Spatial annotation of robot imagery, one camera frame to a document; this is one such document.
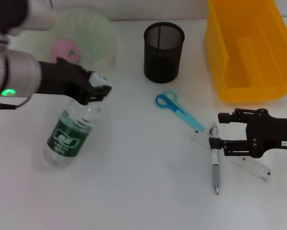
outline water bottle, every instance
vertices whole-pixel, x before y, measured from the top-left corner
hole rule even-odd
[[[97,73],[90,77],[93,87],[108,85],[107,79]],[[70,165],[100,116],[101,102],[81,105],[70,100],[60,116],[43,150],[45,160],[56,167]]]

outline pink ball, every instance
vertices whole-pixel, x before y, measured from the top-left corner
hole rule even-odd
[[[68,62],[76,63],[80,60],[80,50],[74,41],[61,39],[52,44],[50,56],[53,63],[56,63],[57,58],[63,58]]]

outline white ruler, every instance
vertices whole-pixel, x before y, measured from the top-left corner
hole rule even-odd
[[[203,145],[204,147],[210,150],[209,138],[210,138],[209,134],[205,132],[195,131],[195,134],[192,137],[192,140],[194,140],[195,142]],[[222,158],[227,159],[228,161],[232,162],[235,165],[238,165],[245,171],[261,179],[262,181],[266,183],[270,183],[272,176],[273,176],[273,171],[269,169],[268,167],[266,167],[265,165],[257,162],[254,158],[250,156],[226,157],[224,156],[223,150],[220,151],[220,155],[222,156]]]

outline yellow plastic bin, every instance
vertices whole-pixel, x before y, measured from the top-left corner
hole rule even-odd
[[[287,93],[287,28],[273,0],[208,0],[205,45],[219,98],[273,100]]]

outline white pen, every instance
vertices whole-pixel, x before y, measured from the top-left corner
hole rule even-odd
[[[209,131],[209,134],[213,138],[218,138],[218,127],[216,122],[214,122],[212,128]],[[212,180],[213,186],[215,188],[215,192],[219,194],[219,187],[220,187],[220,166],[219,166],[219,150],[213,149],[212,150]]]

